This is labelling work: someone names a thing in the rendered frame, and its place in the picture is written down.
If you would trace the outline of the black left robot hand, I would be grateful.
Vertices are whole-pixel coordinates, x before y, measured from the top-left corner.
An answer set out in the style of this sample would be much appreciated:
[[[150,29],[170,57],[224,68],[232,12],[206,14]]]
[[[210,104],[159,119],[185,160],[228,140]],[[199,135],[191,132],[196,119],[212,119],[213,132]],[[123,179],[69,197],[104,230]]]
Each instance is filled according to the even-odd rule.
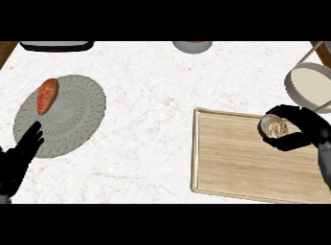
[[[14,197],[30,163],[45,142],[42,124],[35,122],[17,146],[4,151],[0,146],[0,196]]]

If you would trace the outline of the grey round bowl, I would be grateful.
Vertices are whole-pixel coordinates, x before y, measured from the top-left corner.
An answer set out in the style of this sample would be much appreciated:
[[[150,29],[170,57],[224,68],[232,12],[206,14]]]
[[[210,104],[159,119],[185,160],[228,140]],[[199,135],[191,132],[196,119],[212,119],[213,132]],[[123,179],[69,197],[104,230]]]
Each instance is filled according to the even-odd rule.
[[[204,53],[213,46],[212,41],[201,41],[201,42],[175,41],[173,44],[182,52],[194,55]]]

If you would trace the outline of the pale wooden tray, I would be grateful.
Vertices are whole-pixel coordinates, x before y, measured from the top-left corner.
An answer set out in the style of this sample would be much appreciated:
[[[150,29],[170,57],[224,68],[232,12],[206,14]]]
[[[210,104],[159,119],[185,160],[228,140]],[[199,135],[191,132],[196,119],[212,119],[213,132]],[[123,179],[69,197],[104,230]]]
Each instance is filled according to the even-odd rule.
[[[274,203],[331,203],[317,148],[277,150],[259,121],[258,115],[194,110],[191,189]]]

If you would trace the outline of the grey round woven placemat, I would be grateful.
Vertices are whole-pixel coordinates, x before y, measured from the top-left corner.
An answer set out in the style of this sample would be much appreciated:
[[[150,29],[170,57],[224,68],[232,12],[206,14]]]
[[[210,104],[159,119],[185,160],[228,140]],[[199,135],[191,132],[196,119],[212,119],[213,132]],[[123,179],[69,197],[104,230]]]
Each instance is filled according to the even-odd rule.
[[[36,110],[39,90],[30,94],[17,111],[14,137],[19,142],[33,122],[42,124],[45,142],[36,157],[60,157],[91,139],[106,117],[107,96],[100,83],[82,75],[58,78],[60,90],[48,113]]]

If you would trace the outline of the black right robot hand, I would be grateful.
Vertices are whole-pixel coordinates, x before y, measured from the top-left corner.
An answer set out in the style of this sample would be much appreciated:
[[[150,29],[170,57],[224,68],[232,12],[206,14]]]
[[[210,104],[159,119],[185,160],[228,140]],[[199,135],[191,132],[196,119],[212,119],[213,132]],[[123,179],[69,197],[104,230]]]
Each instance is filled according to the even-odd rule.
[[[331,144],[331,124],[308,107],[278,105],[269,114],[287,119],[300,129],[280,138],[265,137],[263,141],[281,151],[290,151],[308,145]]]

